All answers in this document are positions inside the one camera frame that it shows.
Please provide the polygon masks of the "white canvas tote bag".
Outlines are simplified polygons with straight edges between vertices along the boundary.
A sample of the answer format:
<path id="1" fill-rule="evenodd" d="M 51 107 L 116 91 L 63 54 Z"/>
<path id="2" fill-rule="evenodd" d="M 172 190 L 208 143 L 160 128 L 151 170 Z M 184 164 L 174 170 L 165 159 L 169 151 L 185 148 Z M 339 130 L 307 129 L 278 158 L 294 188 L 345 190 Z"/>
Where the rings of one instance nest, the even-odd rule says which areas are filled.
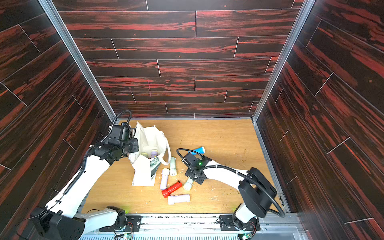
<path id="1" fill-rule="evenodd" d="M 160 165 L 168 166 L 170 164 L 171 149 L 169 141 L 157 127 L 144 128 L 140 123 L 136 125 L 134 139 L 138 139 L 139 151 L 129 154 L 129 160 L 135 170 L 132 185 L 136 187 L 153 187 Z M 157 150 L 159 155 L 151 159 L 151 150 Z M 149 157 L 143 157 L 141 153 L 147 153 Z"/>

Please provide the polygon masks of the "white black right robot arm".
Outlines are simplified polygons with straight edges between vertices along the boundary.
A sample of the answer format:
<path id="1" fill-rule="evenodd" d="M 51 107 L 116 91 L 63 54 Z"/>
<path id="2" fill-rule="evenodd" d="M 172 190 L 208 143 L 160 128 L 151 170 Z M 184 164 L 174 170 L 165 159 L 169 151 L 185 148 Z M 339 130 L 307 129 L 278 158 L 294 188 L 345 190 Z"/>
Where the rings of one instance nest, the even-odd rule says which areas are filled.
<path id="1" fill-rule="evenodd" d="M 179 155 L 187 166 L 186 176 L 193 182 L 203 184 L 206 180 L 215 180 L 237 190 L 243 200 L 231 217 L 219 219 L 227 228 L 244 231 L 251 224 L 258 224 L 260 218 L 273 213 L 281 218 L 286 216 L 284 210 L 275 200 L 277 190 L 256 168 L 237 170 L 221 165 L 205 155 L 194 152 Z"/>

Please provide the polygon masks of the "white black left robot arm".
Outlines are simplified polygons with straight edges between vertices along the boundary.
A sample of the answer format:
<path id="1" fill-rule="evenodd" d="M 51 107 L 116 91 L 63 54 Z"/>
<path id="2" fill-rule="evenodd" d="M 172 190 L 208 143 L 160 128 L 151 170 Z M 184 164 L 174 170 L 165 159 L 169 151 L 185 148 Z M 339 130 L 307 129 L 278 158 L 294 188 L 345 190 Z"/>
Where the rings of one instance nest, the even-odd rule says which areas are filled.
<path id="1" fill-rule="evenodd" d="M 44 208 L 36 207 L 32 211 L 31 220 L 38 234 L 49 240 L 78 240 L 101 228 L 123 231 L 127 225 L 123 209 L 108 206 L 101 211 L 79 214 L 78 208 L 115 161 L 138 151 L 138 139 L 106 140 L 90 146 L 76 175 Z"/>

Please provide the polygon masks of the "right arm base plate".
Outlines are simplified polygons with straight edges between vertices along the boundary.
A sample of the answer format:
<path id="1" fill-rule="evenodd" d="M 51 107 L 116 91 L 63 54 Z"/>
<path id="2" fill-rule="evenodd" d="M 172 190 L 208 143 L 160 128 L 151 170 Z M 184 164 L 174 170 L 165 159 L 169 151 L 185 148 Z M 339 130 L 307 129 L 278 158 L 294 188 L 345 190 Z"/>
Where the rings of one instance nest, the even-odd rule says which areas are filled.
<path id="1" fill-rule="evenodd" d="M 241 222 L 235 215 L 219 215 L 217 223 L 222 232 L 229 231 L 260 231 L 260 222 L 258 218 L 251 218 L 247 223 Z"/>

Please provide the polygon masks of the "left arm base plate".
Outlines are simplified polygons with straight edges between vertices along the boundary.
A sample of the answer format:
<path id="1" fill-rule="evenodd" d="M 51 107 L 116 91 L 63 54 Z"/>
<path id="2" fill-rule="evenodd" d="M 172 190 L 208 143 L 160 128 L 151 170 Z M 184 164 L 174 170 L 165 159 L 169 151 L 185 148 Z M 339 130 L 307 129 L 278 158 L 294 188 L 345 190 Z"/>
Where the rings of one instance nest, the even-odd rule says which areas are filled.
<path id="1" fill-rule="evenodd" d="M 138 232 L 141 227 L 142 216 L 125 215 L 118 218 L 117 222 L 112 226 L 100 228 L 100 232 Z"/>

